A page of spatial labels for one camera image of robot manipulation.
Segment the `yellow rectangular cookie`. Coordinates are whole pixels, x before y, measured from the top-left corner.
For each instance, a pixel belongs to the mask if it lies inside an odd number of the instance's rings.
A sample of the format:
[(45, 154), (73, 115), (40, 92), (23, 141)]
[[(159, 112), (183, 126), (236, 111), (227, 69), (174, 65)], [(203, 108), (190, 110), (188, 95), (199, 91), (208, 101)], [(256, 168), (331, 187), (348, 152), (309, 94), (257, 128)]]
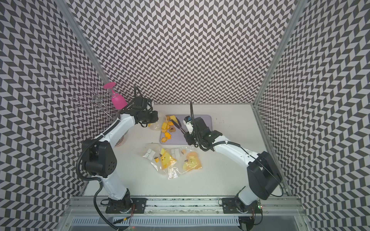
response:
[(176, 118), (176, 116), (175, 116), (175, 115), (170, 116), (170, 119), (171, 119), (171, 120), (173, 120), (174, 122), (178, 123), (178, 120), (177, 120), (177, 118)]

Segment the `ribbed glass bowl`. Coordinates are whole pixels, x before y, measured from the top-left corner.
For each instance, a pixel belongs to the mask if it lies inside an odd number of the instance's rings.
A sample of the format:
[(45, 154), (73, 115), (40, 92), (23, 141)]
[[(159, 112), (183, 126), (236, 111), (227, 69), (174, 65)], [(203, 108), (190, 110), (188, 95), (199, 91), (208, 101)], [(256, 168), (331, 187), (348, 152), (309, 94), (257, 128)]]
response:
[(115, 147), (119, 147), (119, 146), (121, 146), (121, 145), (123, 144), (123, 142), (124, 142), (124, 136), (122, 136), (122, 137), (117, 141), (117, 143), (115, 144)]

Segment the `steel black-tipped tongs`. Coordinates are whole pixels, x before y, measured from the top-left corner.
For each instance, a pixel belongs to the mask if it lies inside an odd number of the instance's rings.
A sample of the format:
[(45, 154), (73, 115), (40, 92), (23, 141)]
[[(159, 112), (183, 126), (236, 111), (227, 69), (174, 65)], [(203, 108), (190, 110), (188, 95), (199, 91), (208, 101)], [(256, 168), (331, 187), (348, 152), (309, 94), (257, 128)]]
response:
[(173, 123), (173, 125), (176, 127), (176, 128), (178, 128), (184, 135), (187, 133), (184, 129), (183, 129), (183, 127), (182, 127), (182, 125), (178, 122), (178, 120), (177, 120), (177, 117), (175, 118), (175, 120), (173, 120), (173, 119), (170, 119), (170, 121)]

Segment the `orange bear shaped cookie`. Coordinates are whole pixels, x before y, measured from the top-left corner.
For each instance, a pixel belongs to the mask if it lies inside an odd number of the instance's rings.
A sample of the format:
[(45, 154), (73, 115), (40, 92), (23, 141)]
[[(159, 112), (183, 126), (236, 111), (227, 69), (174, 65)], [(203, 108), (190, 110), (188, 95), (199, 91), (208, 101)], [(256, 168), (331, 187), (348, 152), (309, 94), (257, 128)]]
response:
[(171, 134), (169, 132), (166, 132), (164, 135), (167, 140), (171, 139)]

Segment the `pink upside-down wine glass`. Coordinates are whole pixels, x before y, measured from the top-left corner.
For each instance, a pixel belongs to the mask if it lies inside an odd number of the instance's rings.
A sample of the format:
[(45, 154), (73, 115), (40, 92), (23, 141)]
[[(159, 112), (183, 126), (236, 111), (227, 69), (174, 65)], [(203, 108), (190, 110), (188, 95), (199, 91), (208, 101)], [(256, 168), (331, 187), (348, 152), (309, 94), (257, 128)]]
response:
[(121, 109), (125, 108), (128, 105), (128, 103), (126, 102), (125, 98), (122, 95), (120, 95), (119, 93), (117, 93), (115, 91), (115, 85), (116, 85), (116, 83), (109, 82), (109, 83), (105, 84), (103, 86), (103, 88), (106, 89), (106, 90), (110, 90), (110, 92), (111, 92), (111, 101), (113, 103), (113, 106), (115, 107), (115, 109), (121, 110)]

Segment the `chrome glass drying rack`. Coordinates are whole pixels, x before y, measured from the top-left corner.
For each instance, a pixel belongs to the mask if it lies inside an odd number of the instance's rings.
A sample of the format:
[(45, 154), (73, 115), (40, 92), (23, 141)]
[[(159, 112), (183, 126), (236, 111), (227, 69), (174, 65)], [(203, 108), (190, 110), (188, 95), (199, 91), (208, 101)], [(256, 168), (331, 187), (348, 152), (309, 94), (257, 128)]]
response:
[(115, 94), (114, 87), (91, 87), (83, 93), (76, 93), (72, 97), (74, 109), (80, 115), (84, 112), (97, 111), (103, 114), (110, 123), (118, 119), (118, 111), (112, 103)]

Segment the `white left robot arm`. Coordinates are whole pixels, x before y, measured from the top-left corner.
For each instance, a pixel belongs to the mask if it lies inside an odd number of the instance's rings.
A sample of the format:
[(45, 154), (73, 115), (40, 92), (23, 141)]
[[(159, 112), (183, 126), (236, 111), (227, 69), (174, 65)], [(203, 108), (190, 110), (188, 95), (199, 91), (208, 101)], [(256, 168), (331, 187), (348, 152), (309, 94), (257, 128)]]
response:
[(118, 161), (113, 148), (118, 141), (136, 124), (144, 127), (158, 121), (158, 112), (153, 110), (152, 100), (136, 96), (117, 114), (117, 119), (94, 139), (82, 143), (75, 170), (82, 181), (98, 181), (115, 201), (123, 200), (128, 189), (119, 178), (116, 168)]

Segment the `clear printed bag pile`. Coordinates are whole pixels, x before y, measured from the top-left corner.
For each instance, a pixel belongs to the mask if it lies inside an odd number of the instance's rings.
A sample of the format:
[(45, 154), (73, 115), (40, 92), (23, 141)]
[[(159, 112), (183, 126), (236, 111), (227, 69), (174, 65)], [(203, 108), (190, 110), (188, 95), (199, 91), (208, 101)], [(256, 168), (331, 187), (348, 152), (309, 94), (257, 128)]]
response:
[(151, 143), (143, 152), (143, 158), (160, 174), (168, 179), (180, 176), (194, 170), (202, 169), (199, 154), (192, 146), (165, 148)]

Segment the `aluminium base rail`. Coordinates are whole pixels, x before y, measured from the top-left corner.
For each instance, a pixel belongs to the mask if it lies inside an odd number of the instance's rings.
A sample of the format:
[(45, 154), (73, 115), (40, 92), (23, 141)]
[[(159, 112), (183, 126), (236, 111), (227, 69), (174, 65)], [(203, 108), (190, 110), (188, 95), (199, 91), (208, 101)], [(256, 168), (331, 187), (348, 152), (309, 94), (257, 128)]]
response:
[(300, 200), (295, 196), (273, 196), (267, 200), (257, 200), (244, 209), (237, 208), (236, 199), (232, 196), (132, 196), (131, 202), (134, 213), (142, 215), (305, 215)]

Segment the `clear resealable bag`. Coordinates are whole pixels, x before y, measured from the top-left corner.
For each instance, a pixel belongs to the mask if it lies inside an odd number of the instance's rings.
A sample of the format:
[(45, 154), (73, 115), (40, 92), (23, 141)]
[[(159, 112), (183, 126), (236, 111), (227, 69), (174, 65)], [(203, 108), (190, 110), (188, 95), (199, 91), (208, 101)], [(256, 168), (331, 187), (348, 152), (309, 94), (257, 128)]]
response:
[(148, 125), (147, 125), (147, 127), (148, 127), (150, 130), (153, 130), (153, 131), (161, 131), (162, 124), (163, 124), (163, 122), (157, 121), (157, 122), (155, 122), (155, 123), (150, 123), (150, 124), (148, 124)]

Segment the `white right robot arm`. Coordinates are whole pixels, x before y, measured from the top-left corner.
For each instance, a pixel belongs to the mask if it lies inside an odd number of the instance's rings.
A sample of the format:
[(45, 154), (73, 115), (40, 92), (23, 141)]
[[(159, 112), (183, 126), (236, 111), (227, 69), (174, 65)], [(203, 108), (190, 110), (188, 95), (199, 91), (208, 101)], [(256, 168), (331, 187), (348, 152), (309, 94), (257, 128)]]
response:
[(226, 155), (247, 170), (248, 184), (235, 197), (239, 207), (249, 206), (258, 199), (266, 200), (280, 187), (282, 177), (268, 152), (243, 148), (221, 132), (211, 131), (201, 117), (187, 116), (183, 123), (188, 129), (184, 137), (189, 145), (198, 145), (204, 152), (211, 150)]

